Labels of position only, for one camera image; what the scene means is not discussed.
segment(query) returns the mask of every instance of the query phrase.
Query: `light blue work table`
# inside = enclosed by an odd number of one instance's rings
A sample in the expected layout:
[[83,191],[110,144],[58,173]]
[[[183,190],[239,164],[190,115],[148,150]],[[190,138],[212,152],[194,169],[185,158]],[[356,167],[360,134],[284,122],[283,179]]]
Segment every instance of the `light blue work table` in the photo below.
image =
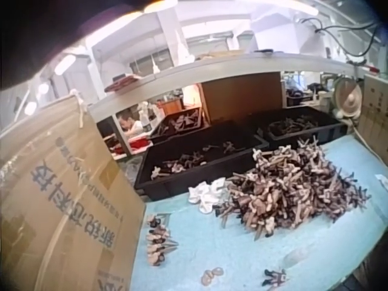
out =
[[[328,290],[349,275],[378,242],[388,226],[388,192],[375,174],[385,168],[352,136],[324,146],[327,158],[368,188],[367,209],[353,210],[332,224],[320,216],[295,230],[278,229],[270,238],[253,241],[239,219],[230,216],[226,229],[214,213],[204,215],[187,202],[188,194],[147,204],[150,213],[171,213],[169,229],[179,242],[159,267],[147,262],[143,227],[132,274],[131,291],[261,291],[264,269],[285,268],[289,280],[278,290]],[[206,269],[222,267],[225,274],[201,285]]]

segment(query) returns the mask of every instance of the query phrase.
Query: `round piece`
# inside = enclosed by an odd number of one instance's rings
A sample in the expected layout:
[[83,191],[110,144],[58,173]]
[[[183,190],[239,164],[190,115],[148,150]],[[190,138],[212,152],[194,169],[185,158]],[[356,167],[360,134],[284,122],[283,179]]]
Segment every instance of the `round piece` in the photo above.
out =
[[210,279],[213,279],[213,278],[214,278],[214,274],[213,274],[212,271],[210,271],[210,270],[206,270],[206,271],[205,271],[205,275],[207,275]]
[[222,276],[224,274],[224,269],[220,268],[220,267],[217,267],[217,268],[214,268],[212,270],[212,273],[215,275],[215,276]]
[[212,282],[212,279],[210,279],[209,276],[207,276],[205,274],[202,276],[201,283],[203,286],[209,286],[211,282]]

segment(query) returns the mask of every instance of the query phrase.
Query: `person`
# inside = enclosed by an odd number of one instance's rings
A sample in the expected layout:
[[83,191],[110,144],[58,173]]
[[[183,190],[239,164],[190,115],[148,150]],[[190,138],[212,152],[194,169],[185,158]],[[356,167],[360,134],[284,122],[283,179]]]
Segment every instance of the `person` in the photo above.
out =
[[130,112],[124,111],[119,113],[117,119],[121,127],[125,130],[124,134],[126,137],[130,138],[142,133],[143,126],[141,122],[133,119]]

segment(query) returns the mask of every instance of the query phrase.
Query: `pile of doll parts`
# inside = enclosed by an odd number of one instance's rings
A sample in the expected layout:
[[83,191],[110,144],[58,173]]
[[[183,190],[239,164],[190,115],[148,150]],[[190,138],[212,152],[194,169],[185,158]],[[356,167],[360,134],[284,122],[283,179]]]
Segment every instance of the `pile of doll parts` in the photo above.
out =
[[172,174],[181,173],[192,168],[206,165],[208,160],[206,160],[205,153],[211,150],[220,150],[223,155],[231,155],[232,153],[244,150],[236,149],[232,142],[226,141],[221,145],[207,145],[201,150],[193,152],[191,155],[183,154],[181,157],[174,161],[163,161],[160,167],[154,166],[154,169],[151,173],[151,180],[157,178],[170,176]]
[[298,144],[296,150],[290,145],[273,152],[253,149],[256,167],[233,174],[228,200],[213,206],[223,227],[237,213],[241,224],[256,231],[256,240],[263,230],[270,237],[277,227],[293,229],[322,213],[335,222],[349,210],[365,208],[370,197],[353,174],[342,177],[316,141]]
[[147,217],[147,224],[151,227],[147,234],[147,256],[151,266],[160,266],[166,260],[166,254],[178,247],[176,241],[171,240],[169,230],[161,224],[155,215]]

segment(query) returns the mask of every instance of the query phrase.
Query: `black cable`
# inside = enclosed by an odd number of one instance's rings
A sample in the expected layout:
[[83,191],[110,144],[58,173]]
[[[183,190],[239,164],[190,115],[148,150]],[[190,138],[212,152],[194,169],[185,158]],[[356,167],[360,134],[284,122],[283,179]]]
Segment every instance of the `black cable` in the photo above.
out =
[[323,29],[323,23],[320,19],[318,18],[315,18],[315,17],[310,17],[310,18],[303,18],[301,19],[301,23],[305,23],[306,21],[311,21],[311,20],[316,20],[319,22],[319,24],[321,24],[321,29]]
[[322,30],[326,30],[326,29],[329,29],[329,28],[343,28],[343,29],[351,30],[351,31],[352,30],[364,30],[364,29],[371,28],[374,25],[377,25],[377,24],[376,23],[370,23],[370,24],[367,24],[367,25],[364,25],[364,26],[359,26],[359,27],[352,27],[352,26],[345,26],[345,25],[330,25],[330,26],[325,27],[325,28],[316,29],[315,32],[320,32]]
[[360,56],[366,55],[366,54],[369,52],[370,48],[372,47],[373,40],[375,39],[375,36],[376,36],[376,33],[377,33],[379,27],[380,27],[380,25],[377,25],[377,26],[375,27],[375,29],[374,29],[374,31],[373,31],[373,33],[372,33],[372,37],[371,37],[371,39],[370,39],[368,48],[365,50],[365,52],[361,53],[360,55],[355,55],[355,54],[353,54],[353,53],[350,53],[348,50],[346,50],[346,48],[339,42],[339,40],[337,40],[337,38],[335,37],[335,35],[334,35],[333,33],[331,33],[330,31],[326,30],[326,28],[324,28],[322,31],[328,33],[328,34],[335,40],[335,42],[339,45],[339,47],[342,48],[342,50],[344,51],[345,54],[350,55],[350,56],[354,56],[354,57],[358,58],[358,57],[360,57]]

